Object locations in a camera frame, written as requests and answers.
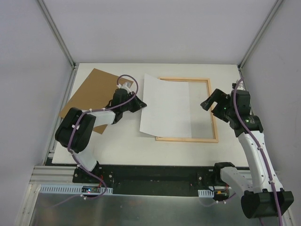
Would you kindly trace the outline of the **landscape photo print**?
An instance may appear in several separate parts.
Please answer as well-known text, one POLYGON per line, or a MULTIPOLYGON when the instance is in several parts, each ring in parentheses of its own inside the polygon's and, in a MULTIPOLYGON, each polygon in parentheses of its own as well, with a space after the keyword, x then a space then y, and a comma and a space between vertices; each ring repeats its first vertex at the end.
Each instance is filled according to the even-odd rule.
POLYGON ((191 138, 188 82, 144 76, 140 131, 156 137, 191 138))

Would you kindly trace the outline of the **clear acrylic sheet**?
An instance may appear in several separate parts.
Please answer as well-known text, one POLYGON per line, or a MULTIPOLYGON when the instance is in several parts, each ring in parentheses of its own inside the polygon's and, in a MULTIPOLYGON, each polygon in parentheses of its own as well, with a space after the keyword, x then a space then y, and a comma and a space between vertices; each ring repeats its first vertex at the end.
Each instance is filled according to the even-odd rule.
POLYGON ((201 107, 208 98, 205 82, 189 82, 190 125, 192 138, 213 139, 210 112, 201 107))

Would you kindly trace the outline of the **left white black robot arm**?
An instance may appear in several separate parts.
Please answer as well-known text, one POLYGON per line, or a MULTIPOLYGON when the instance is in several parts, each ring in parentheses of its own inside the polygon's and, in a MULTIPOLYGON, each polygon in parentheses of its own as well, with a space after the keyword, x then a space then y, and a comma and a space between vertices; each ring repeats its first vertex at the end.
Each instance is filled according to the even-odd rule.
POLYGON ((136 94, 119 88, 108 104, 98 110, 82 111, 72 107, 55 133, 55 140, 65 147, 83 170, 83 178, 89 183, 99 179, 98 161, 88 149, 95 127, 116 124, 124 112, 135 113, 147 106, 136 94))

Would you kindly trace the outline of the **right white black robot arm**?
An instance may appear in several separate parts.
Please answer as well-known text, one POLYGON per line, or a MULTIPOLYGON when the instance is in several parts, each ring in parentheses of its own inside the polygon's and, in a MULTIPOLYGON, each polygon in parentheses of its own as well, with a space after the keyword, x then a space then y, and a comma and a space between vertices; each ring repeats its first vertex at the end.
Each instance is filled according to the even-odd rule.
POLYGON ((226 94, 220 89, 202 102, 201 107, 211 110, 213 116, 229 123, 245 152, 252 182, 249 183, 234 164, 215 163, 212 182, 217 186, 229 185, 240 198, 242 211, 247 218, 278 217, 289 209, 294 201, 291 191, 286 191, 279 181, 269 158, 263 127, 258 116, 251 114, 250 94, 245 90, 233 90, 226 94))

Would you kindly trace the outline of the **light wooden picture frame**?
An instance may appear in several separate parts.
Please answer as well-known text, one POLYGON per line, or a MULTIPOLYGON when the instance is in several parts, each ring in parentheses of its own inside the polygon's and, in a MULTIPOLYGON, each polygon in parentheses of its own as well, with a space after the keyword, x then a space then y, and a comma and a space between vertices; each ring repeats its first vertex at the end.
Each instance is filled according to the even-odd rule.
MULTIPOLYGON (((207 95, 210 96, 212 94, 211 81, 209 78, 184 78, 184 77, 159 77, 159 80, 163 81, 174 81, 174 82, 198 82, 205 83, 207 89, 207 95)), ((211 125, 213 138, 182 138, 182 137, 155 137, 156 141, 161 142, 184 142, 184 143, 210 143, 216 144, 219 142, 218 130, 216 119, 213 116, 212 107, 209 108, 210 117, 211 117, 211 125)))

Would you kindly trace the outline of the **brown backing board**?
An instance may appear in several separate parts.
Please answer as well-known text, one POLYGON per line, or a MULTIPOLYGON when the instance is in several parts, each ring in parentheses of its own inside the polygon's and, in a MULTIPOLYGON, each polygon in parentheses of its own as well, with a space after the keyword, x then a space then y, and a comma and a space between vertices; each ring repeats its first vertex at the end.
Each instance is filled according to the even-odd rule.
POLYGON ((125 82, 133 84, 133 81, 125 77, 119 78, 111 73, 93 69, 75 93, 72 94, 59 116, 65 118, 68 111, 73 107, 83 112, 90 109, 102 110, 113 99, 115 91, 125 82))

